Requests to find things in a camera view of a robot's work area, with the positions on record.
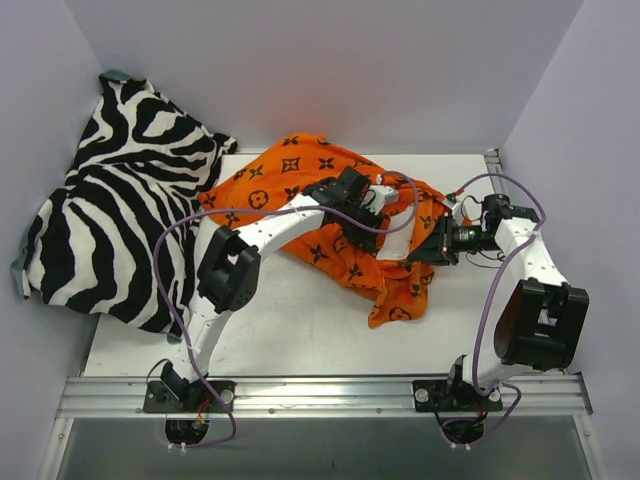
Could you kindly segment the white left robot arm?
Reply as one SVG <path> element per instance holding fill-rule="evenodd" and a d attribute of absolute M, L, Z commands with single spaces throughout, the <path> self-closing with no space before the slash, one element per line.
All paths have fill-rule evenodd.
<path fill-rule="evenodd" d="M 253 223 L 201 232 L 188 315 L 171 312 L 182 335 L 175 357 L 160 374 L 167 400 L 180 411 L 199 405 L 208 388 L 205 377 L 213 350 L 231 315 L 253 299 L 263 260 L 330 223 L 340 225 L 352 244 L 371 252 L 382 231 L 382 210 L 397 198 L 394 188 L 348 167 L 336 178 L 307 186 L 280 209 L 260 211 Z"/>

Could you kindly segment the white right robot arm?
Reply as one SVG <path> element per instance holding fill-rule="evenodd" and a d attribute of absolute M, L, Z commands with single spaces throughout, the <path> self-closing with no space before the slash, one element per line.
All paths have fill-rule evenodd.
<path fill-rule="evenodd" d="M 514 289 L 500 314 L 491 349 L 482 334 L 473 351 L 456 359 L 443 385 L 446 402 L 465 409 L 499 384 L 527 372 L 568 367 L 575 356 L 590 299 L 563 276 L 542 239 L 542 219 L 529 207 L 514 206 L 508 196 L 492 194 L 481 202 L 481 221 L 461 225 L 445 214 L 434 231 L 409 255 L 411 262 L 450 266 L 463 253 L 499 252 L 498 268 L 481 313 L 485 328 L 500 281 L 510 274 Z"/>

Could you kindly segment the white pillow yellow side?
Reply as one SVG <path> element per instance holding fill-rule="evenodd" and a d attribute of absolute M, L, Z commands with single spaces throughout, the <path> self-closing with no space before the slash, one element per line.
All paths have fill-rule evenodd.
<path fill-rule="evenodd" d="M 376 255 L 378 261 L 401 261 L 408 257 L 415 227 L 414 210 L 414 206 L 411 205 L 404 211 L 390 217 L 388 229 L 399 227 L 405 222 L 408 222 L 408 225 L 385 236 L 384 242 Z"/>

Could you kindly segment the orange patterned pillowcase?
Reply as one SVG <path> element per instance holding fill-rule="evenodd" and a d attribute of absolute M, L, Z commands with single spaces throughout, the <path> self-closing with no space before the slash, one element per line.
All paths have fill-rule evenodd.
<path fill-rule="evenodd" d="M 322 136 L 295 133 L 200 194 L 199 202 L 216 223 L 239 228 L 259 220 L 264 211 L 306 204 L 312 185 L 335 179 L 347 168 L 364 175 L 372 185 L 389 186 L 398 193 L 397 200 L 382 209 L 385 232 L 375 236 L 372 252 L 355 246 L 335 222 L 283 249 L 373 301 L 370 327 L 417 320 L 428 308 L 434 268 L 408 256 L 433 233 L 447 211 L 444 194 L 425 181 L 405 179 L 400 168 L 381 167 Z"/>

